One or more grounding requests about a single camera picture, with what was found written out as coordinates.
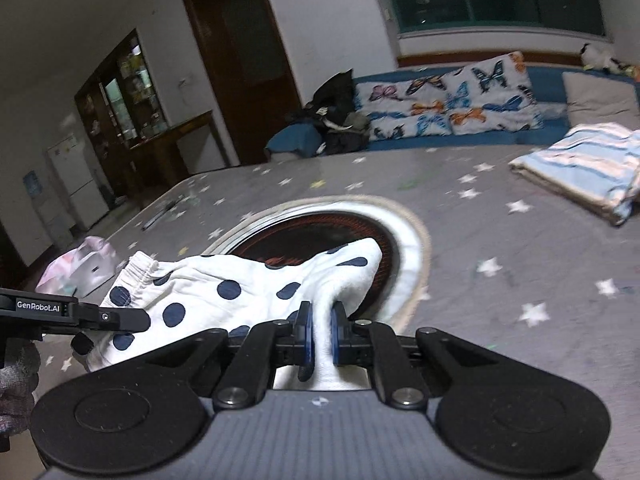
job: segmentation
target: refrigerator door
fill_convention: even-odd
[[[100,190],[93,180],[84,184],[70,198],[82,223],[81,227],[85,230],[109,212],[107,203],[102,198]]]
[[[82,143],[75,136],[69,136],[48,150],[53,167],[69,195],[93,179],[82,148]]]

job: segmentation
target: blue and pink striped cloth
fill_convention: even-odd
[[[640,130],[579,124],[553,146],[520,156],[510,167],[620,225],[640,193]]]

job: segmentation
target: plastic bag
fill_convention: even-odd
[[[49,264],[36,292],[84,298],[115,275],[117,255],[107,240],[88,236]]]

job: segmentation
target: stuffed animal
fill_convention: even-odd
[[[605,74],[626,75],[640,81],[640,67],[622,63],[611,57],[607,50],[600,50],[591,43],[584,44],[580,57],[585,70],[602,70]]]

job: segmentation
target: ceiling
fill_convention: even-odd
[[[73,65],[131,0],[0,0],[0,101]]]

